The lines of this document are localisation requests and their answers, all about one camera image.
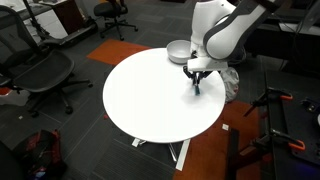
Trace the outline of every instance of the chair armrest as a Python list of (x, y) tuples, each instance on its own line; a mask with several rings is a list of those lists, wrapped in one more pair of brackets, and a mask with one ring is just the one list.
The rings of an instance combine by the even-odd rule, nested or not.
[(12, 79), (5, 77), (5, 76), (0, 76), (0, 87), (6, 87), (9, 83), (11, 83)]

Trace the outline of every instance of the table top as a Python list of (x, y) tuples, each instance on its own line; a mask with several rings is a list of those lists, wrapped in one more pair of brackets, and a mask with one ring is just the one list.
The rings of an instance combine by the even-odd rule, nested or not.
[(110, 119), (127, 134), (155, 143), (180, 142), (208, 129), (223, 110), (224, 83), (213, 72), (200, 82), (196, 96), (182, 67), (168, 59), (165, 48), (123, 60), (103, 89)]
[[(283, 89), (292, 93), (294, 101), (298, 103), (302, 99), (297, 98), (320, 97), (319, 84), (319, 80), (288, 73), (273, 71), (266, 73), (266, 86)], [(284, 119), (286, 114), (284, 114), (282, 103), (269, 102), (268, 111), (270, 127), (288, 133), (287, 123)], [(290, 136), (298, 138), (299, 134), (290, 134)], [(290, 150), (285, 147), (287, 146), (283, 143), (276, 140), (272, 141), (276, 179), (319, 179), (320, 166), (294, 157)]]

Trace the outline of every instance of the round white table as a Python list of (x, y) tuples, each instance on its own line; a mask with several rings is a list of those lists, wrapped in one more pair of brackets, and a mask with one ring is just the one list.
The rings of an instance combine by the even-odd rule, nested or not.
[(166, 48), (123, 60), (103, 89), (110, 119), (125, 133), (154, 143), (181, 142), (204, 132), (224, 107), (224, 83), (212, 72), (201, 80), (196, 96), (182, 67), (168, 59)]

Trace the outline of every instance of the mesh chair back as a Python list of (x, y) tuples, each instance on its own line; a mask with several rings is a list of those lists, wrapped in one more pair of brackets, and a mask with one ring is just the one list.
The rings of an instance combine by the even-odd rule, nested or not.
[(40, 50), (19, 14), (0, 5), (0, 74), (13, 77), (14, 68)]

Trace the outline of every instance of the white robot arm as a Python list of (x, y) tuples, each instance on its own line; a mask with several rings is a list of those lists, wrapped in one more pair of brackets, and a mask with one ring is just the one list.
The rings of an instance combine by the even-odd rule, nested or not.
[(247, 37), (283, 0), (242, 0), (235, 7), (227, 0), (196, 3), (191, 36), (188, 71), (216, 71), (228, 67), (227, 61), (241, 57)]

